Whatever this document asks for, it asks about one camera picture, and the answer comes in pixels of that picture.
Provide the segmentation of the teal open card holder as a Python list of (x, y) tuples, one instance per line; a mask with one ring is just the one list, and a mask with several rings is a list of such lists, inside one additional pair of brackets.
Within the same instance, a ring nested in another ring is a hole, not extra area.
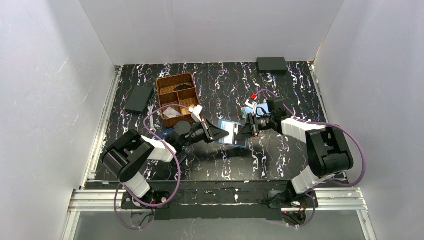
[(241, 118), (245, 120), (247, 114), (251, 113), (254, 113), (256, 117), (262, 117), (264, 115), (267, 115), (269, 114), (268, 105), (266, 103), (259, 104), (255, 110), (253, 110), (251, 107), (245, 106), (241, 109)]

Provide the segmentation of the black box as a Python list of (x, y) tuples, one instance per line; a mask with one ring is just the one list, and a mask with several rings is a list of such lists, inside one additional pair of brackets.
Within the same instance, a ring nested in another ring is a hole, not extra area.
[(288, 70), (284, 57), (258, 57), (256, 63), (259, 73), (285, 73)]
[(153, 93), (154, 89), (152, 87), (136, 86), (126, 102), (125, 110), (131, 114), (143, 114)]

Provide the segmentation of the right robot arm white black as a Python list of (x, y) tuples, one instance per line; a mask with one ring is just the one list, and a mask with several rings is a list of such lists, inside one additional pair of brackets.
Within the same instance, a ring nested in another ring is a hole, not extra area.
[(354, 160), (344, 133), (336, 127), (306, 123), (290, 116), (282, 99), (266, 102), (268, 113), (256, 116), (249, 113), (236, 141), (257, 137), (261, 131), (274, 130), (306, 144), (307, 167), (287, 183), (287, 197), (297, 197), (322, 184), (324, 181), (350, 170)]

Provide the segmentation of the brown wicker divided basket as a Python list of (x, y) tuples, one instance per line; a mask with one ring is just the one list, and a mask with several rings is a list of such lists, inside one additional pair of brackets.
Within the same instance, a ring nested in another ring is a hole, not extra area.
[[(185, 89), (181, 91), (174, 91), (179, 85), (188, 84), (194, 88)], [(164, 123), (164, 126), (173, 128), (180, 121), (187, 121), (194, 123), (195, 121), (191, 115), (182, 115), (182, 108), (180, 106), (190, 107), (197, 106), (200, 104), (197, 89), (195, 87), (195, 81), (191, 73), (182, 73), (174, 76), (168, 76), (159, 78), (156, 80), (156, 90), (158, 94), (159, 106), (163, 108), (160, 113)], [(181, 113), (181, 116), (175, 118), (167, 118), (164, 116), (163, 111), (169, 106)]]

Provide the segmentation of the black card in basket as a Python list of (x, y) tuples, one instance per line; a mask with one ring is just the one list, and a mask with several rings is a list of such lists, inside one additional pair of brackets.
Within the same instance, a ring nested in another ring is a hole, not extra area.
[(175, 87), (173, 90), (177, 92), (177, 91), (183, 91), (183, 90), (192, 89), (192, 88), (194, 88), (194, 86), (188, 85), (188, 84), (181, 84)]

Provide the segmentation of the black box left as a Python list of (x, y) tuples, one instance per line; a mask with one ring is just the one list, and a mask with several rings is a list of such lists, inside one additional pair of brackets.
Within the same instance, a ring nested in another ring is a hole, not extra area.
[(154, 89), (152, 87), (136, 86), (126, 102), (125, 110), (131, 114), (143, 114), (153, 93)]

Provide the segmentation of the blue card holder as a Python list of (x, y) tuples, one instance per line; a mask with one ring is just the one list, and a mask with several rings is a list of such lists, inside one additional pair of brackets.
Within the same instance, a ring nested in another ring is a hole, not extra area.
[(218, 127), (224, 131), (227, 131), (229, 135), (217, 140), (216, 143), (241, 149), (247, 148), (247, 139), (235, 140), (235, 136), (239, 133), (239, 130), (244, 127), (243, 124), (220, 119), (218, 122)]

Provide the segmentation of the black box back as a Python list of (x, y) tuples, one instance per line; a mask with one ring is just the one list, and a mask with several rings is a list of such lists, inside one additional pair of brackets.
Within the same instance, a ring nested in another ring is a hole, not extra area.
[(258, 57), (256, 63), (259, 73), (285, 73), (288, 70), (284, 57)]

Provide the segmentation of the silver wrench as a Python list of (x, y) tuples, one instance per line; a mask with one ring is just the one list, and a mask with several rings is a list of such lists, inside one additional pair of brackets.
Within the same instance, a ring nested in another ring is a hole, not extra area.
[(155, 123), (154, 123), (154, 116), (153, 116), (153, 109), (154, 109), (154, 105), (149, 105), (147, 107), (148, 109), (148, 113), (149, 113), (149, 126), (150, 126), (150, 130), (155, 133), (156, 132), (156, 128), (155, 128)]

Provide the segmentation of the tan item in basket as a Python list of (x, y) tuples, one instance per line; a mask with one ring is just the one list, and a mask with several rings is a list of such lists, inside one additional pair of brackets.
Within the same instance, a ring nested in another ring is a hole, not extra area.
[(181, 113), (182, 113), (183, 116), (186, 116), (186, 115), (190, 115), (191, 114), (189, 108), (182, 108), (181, 109)]

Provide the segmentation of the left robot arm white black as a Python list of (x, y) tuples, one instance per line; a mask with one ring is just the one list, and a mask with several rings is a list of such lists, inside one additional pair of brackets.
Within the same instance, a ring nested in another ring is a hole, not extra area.
[(137, 198), (143, 198), (151, 187), (140, 173), (149, 160), (170, 163), (180, 157), (185, 148), (198, 142), (212, 143), (229, 136), (207, 119), (189, 123), (180, 121), (164, 139), (158, 140), (129, 130), (112, 143), (101, 156), (101, 162)]

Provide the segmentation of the white credit card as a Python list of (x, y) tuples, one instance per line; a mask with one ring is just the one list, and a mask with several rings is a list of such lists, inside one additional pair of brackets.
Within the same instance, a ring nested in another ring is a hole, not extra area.
[(178, 112), (177, 110), (175, 110), (172, 107), (167, 107), (164, 111), (163, 111), (163, 115), (168, 118), (168, 119), (173, 119), (173, 118), (177, 118), (177, 117), (181, 117), (182, 114), (180, 112)]

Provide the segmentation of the dark blue pouch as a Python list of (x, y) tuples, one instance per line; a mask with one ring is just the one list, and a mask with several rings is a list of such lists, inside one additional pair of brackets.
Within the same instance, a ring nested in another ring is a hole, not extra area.
[(174, 131), (174, 129), (170, 128), (170, 129), (166, 129), (166, 130), (163, 130), (163, 131), (158, 131), (155, 134), (161, 139), (166, 139), (167, 137), (169, 137), (172, 134), (173, 131)]

